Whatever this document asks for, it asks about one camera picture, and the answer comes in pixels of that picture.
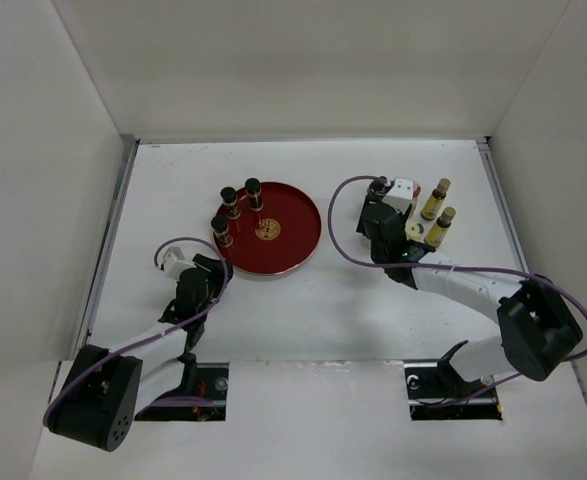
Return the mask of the small black-cap spice bottle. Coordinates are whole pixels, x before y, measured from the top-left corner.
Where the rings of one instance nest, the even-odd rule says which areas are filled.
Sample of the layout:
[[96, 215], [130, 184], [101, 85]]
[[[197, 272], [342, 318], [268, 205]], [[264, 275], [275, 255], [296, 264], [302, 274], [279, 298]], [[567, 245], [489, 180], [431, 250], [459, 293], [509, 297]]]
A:
[[225, 216], [216, 215], [212, 218], [210, 226], [217, 245], [220, 248], [229, 248], [233, 244], [228, 220]]
[[221, 189], [220, 196], [226, 209], [227, 217], [230, 220], [237, 220], [241, 216], [237, 191], [233, 187], [227, 186]]
[[257, 178], [249, 178], [245, 181], [245, 190], [250, 209], [260, 211], [263, 208], [261, 182]]

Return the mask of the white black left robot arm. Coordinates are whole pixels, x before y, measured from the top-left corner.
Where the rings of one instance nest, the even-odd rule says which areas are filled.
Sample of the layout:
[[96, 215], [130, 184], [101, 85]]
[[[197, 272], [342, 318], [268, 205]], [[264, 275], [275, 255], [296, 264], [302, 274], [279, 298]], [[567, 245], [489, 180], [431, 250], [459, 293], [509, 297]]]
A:
[[80, 349], [44, 414], [44, 427], [112, 452], [154, 401], [169, 392], [179, 399], [192, 395], [198, 377], [192, 350], [232, 277], [230, 261], [195, 255], [154, 327], [122, 346]]

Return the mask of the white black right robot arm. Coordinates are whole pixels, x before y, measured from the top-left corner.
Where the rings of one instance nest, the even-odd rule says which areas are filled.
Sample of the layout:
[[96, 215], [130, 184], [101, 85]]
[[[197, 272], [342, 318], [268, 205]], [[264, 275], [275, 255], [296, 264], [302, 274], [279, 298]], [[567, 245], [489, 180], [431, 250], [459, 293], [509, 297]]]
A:
[[456, 344], [441, 361], [437, 384], [456, 396], [474, 380], [517, 372], [543, 381], [582, 341], [583, 332], [554, 285], [520, 271], [466, 271], [434, 248], [407, 238], [404, 218], [372, 203], [360, 215], [371, 260], [393, 281], [440, 295], [493, 321], [497, 336]]

